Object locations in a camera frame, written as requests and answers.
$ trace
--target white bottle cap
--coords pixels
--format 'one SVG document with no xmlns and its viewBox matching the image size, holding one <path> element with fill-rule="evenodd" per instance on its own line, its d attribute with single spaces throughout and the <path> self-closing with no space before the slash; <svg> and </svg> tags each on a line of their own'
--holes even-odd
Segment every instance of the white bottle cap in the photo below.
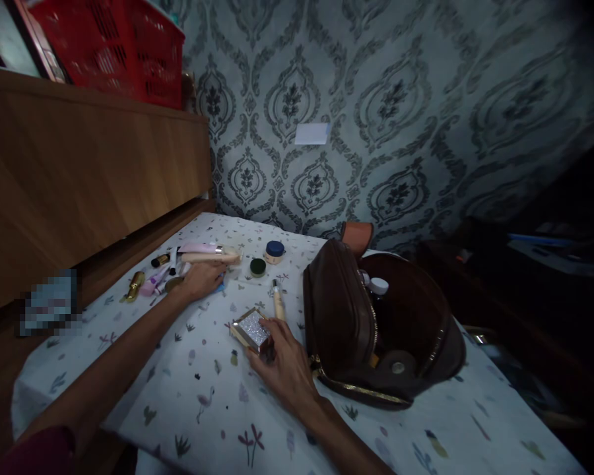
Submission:
<svg viewBox="0 0 594 475">
<path fill-rule="evenodd" d="M 368 285 L 368 288 L 371 291 L 373 291 L 373 293 L 375 293 L 376 295 L 385 295 L 387 289 L 389 289 L 389 284 L 387 283 L 387 281 L 381 278 L 372 277 L 370 284 Z"/>
</svg>

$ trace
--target silver glitter compact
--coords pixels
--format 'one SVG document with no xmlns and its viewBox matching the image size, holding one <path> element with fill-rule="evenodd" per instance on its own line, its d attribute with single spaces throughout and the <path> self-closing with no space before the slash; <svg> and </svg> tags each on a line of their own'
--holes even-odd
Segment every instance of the silver glitter compact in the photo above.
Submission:
<svg viewBox="0 0 594 475">
<path fill-rule="evenodd" d="M 266 316 L 253 307 L 231 324 L 231 335 L 235 336 L 244 348 L 251 348 L 257 355 L 269 349 L 271 336 L 268 330 L 259 324 L 260 319 L 266 319 Z"/>
</svg>

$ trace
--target wrist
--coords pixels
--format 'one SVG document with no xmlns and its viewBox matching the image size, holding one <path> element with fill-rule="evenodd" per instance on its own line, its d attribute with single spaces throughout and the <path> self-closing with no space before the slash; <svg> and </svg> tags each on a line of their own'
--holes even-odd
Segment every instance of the wrist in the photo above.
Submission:
<svg viewBox="0 0 594 475">
<path fill-rule="evenodd" d="M 174 287 L 172 290 L 170 290 L 168 295 L 171 296 L 173 300 L 176 300 L 180 305 L 184 305 L 185 307 L 189 305 L 191 302 L 200 299 L 200 297 L 196 295 L 195 292 L 185 291 L 183 285 Z"/>
<path fill-rule="evenodd" d="M 315 425 L 327 418 L 328 405 L 330 405 L 330 401 L 317 395 L 297 410 L 297 418 L 306 429 L 313 431 Z"/>
</svg>

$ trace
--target brown makeup bag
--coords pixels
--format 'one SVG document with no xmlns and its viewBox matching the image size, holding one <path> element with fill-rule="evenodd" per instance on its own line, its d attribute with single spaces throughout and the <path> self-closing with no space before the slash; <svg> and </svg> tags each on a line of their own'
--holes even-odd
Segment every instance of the brown makeup bag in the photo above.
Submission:
<svg viewBox="0 0 594 475">
<path fill-rule="evenodd" d="M 304 271 L 311 369 L 344 396 L 407 409 L 422 391 L 460 371 L 464 340 L 442 291 L 422 269 L 392 254 L 361 259 L 372 225 L 347 225 L 348 243 L 329 240 Z M 379 315 L 359 269 L 389 283 Z M 380 358 L 374 367 L 377 336 Z"/>
</svg>

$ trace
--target damask wallpaper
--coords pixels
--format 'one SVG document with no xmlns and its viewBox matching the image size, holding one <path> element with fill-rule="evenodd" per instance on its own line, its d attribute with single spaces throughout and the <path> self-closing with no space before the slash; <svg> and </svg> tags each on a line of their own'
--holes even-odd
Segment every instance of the damask wallpaper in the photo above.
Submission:
<svg viewBox="0 0 594 475">
<path fill-rule="evenodd" d="M 221 212 L 406 253 L 514 215 L 594 144 L 589 15 L 559 0 L 160 0 Z M 330 122 L 326 145 L 293 145 Z"/>
</svg>

